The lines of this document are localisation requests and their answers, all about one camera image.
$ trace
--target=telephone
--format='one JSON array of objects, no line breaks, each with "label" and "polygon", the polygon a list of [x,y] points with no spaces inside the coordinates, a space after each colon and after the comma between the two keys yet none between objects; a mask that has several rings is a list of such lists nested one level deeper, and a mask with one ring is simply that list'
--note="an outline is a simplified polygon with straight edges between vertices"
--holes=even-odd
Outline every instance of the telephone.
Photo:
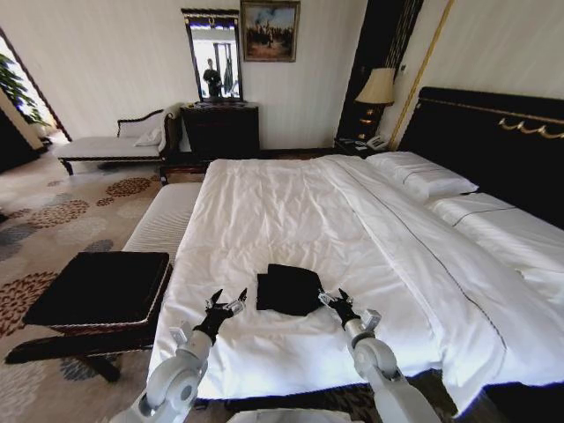
[{"label": "telephone", "polygon": [[384,141],[382,137],[376,135],[375,137],[372,137],[367,141],[367,146],[370,147],[375,152],[380,152],[382,150],[385,150],[389,142],[390,142],[389,140]]}]

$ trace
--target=black headboard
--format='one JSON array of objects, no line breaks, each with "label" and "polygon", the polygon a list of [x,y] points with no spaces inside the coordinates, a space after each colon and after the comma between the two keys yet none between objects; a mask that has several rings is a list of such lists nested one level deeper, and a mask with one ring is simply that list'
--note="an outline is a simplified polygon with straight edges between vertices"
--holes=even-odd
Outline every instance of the black headboard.
[{"label": "black headboard", "polygon": [[564,228],[564,100],[424,87],[399,150]]}]

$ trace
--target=picture frame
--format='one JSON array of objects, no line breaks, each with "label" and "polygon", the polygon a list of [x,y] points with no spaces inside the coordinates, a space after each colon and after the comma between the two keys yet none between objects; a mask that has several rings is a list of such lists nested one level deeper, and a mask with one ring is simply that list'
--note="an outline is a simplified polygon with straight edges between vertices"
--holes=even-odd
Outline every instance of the picture frame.
[{"label": "picture frame", "polygon": [[241,0],[246,62],[295,62],[300,2]]}]

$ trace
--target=lamp shade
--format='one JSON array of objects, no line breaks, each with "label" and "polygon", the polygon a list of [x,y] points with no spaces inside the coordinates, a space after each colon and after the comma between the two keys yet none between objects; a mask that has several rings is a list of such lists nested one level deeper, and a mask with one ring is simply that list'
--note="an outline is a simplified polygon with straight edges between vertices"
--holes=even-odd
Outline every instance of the lamp shade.
[{"label": "lamp shade", "polygon": [[372,69],[367,84],[360,92],[356,101],[369,104],[392,104],[394,102],[394,74],[393,68]]}]

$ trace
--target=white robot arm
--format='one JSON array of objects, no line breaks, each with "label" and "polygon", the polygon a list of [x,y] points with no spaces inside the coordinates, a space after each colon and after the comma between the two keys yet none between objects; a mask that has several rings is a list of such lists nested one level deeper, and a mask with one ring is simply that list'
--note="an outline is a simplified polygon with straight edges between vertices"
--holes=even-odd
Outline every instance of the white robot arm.
[{"label": "white robot arm", "polygon": [[374,329],[381,316],[366,310],[362,318],[353,312],[353,299],[339,289],[341,298],[320,293],[319,300],[337,311],[349,337],[354,368],[374,392],[376,410],[384,423],[441,423],[425,397],[411,386],[397,367],[390,347],[376,339]]},{"label": "white robot arm", "polygon": [[229,304],[218,304],[220,295],[221,290],[206,302],[206,317],[194,330],[188,323],[171,328],[178,345],[175,356],[155,368],[146,389],[130,408],[114,416],[112,423],[171,423],[186,419],[197,398],[197,387],[205,375],[219,326],[245,308],[247,289]]}]

